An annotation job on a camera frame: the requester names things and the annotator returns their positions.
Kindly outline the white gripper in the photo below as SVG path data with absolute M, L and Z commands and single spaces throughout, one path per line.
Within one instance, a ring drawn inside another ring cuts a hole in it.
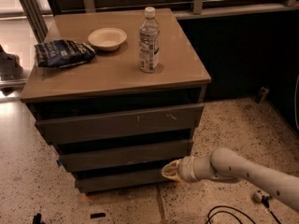
M 180 181 L 182 179 L 188 183 L 197 182 L 198 178 L 194 171 L 194 160 L 194 156 L 186 156 L 180 161 L 171 161 L 163 167 L 161 174 L 172 181 Z

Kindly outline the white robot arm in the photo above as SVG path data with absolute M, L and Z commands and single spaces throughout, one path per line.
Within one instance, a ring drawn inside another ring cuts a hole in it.
M 253 163 L 232 151 L 220 147 L 209 155 L 186 156 L 163 167 L 163 177 L 188 183 L 210 180 L 237 182 L 247 180 L 272 197 L 299 211 L 299 178 Z

